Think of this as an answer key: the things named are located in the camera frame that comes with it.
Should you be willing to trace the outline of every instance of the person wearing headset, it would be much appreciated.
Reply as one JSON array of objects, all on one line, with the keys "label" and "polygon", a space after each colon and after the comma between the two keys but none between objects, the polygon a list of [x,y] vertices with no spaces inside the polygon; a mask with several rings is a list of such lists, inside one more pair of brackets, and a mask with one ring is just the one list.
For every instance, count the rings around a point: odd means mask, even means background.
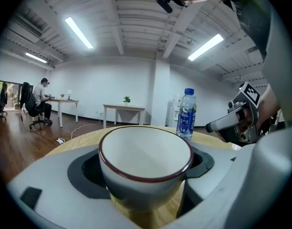
[{"label": "person wearing headset", "polygon": [[[171,13],[172,8],[169,6],[170,1],[174,1],[181,7],[188,7],[195,2],[206,0],[156,0],[157,3],[165,9],[166,12]],[[266,47],[268,43],[270,25],[271,25],[271,5],[268,0],[222,0],[225,6],[229,7],[237,14],[242,30],[250,36],[258,47],[263,60],[266,57]],[[280,106],[277,98],[268,85],[267,90],[262,95],[259,103],[259,120],[257,128],[264,121],[275,115]],[[251,113],[244,109],[245,121],[240,124],[240,128],[248,126],[252,122]]]},{"label": "person wearing headset", "polygon": [[33,96],[36,100],[36,106],[38,109],[44,109],[44,123],[52,125],[50,120],[51,105],[47,104],[47,101],[50,101],[50,97],[45,96],[45,88],[48,87],[49,81],[46,78],[41,80],[39,86],[33,91]]}]

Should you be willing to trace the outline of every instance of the black camera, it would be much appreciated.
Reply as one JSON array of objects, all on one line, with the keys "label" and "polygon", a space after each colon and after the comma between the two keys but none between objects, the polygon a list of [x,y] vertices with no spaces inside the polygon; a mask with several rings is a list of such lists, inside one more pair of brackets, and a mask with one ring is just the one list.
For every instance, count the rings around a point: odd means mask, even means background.
[{"label": "black camera", "polygon": [[172,13],[172,8],[169,3],[171,0],[156,0],[156,2],[167,12]]}]

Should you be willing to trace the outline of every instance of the black shirt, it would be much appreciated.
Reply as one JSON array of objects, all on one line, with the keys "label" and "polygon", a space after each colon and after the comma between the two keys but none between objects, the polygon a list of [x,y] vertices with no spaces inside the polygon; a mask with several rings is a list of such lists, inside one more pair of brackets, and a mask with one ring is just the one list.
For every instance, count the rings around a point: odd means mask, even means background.
[{"label": "black shirt", "polygon": [[263,59],[271,26],[271,5],[268,0],[222,0],[232,10],[233,2],[240,26],[254,41]]}]

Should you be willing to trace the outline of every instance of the green potted plant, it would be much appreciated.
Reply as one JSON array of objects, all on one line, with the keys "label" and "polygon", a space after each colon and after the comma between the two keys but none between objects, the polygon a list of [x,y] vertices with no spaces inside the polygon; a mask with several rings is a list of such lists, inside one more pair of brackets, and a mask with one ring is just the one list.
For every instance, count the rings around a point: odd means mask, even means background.
[{"label": "green potted plant", "polygon": [[125,96],[124,98],[124,103],[125,103],[125,105],[128,105],[129,103],[131,103],[131,99],[130,99],[130,97],[128,97],[128,96]]}]

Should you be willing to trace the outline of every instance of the white ceiling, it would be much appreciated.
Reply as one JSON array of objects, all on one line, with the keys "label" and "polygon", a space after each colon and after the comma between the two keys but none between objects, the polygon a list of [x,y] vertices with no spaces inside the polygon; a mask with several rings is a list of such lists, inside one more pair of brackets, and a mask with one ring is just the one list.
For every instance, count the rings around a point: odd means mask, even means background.
[{"label": "white ceiling", "polygon": [[[259,50],[221,0],[189,8],[173,2],[171,6],[173,13],[167,14],[155,0],[25,0],[1,41],[7,39],[8,49],[19,46],[48,60],[51,66],[112,49],[117,55],[162,50],[165,57],[171,56],[171,63],[203,71],[233,87],[244,81],[255,87],[267,86]],[[94,50],[87,50],[65,23],[70,16]],[[194,62],[187,60],[217,33],[223,42]]]}]

